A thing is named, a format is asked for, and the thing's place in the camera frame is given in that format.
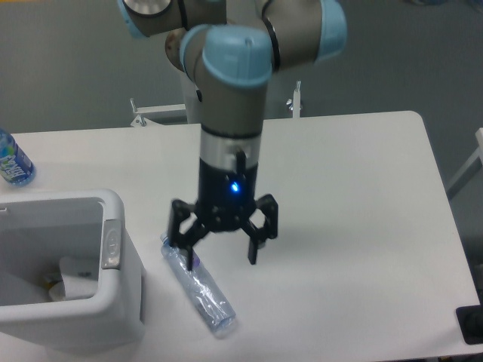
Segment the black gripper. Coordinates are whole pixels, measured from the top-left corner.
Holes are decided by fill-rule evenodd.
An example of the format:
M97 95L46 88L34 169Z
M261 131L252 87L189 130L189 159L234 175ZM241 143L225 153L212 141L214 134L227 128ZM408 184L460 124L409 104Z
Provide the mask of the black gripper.
M233 232L242 229L250 238L248 260L257 263L258 250L267 239L278 237L278 203L271 194L254 200L258 166L243 173L221 170L204 161L199 162L198 200L188 204L180 199L171 202L168 222L168 240L186 257L186 269L192 271L194 246L210 232ZM264 223L259 228L251 216L259 210ZM191 215L192 225L181 232L181 225Z

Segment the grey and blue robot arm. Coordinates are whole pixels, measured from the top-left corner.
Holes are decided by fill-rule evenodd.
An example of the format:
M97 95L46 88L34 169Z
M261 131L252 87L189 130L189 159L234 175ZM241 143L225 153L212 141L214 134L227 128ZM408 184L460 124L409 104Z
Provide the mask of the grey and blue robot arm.
M248 259L278 235L278 204L255 195L269 80L274 73L342 52L346 16L337 1L258 1L251 25L227 18L224 1L120 1L134 37L183 30L182 71L200 90L198 198L173 200L168 241L193 266L194 247L209 233L244 231Z

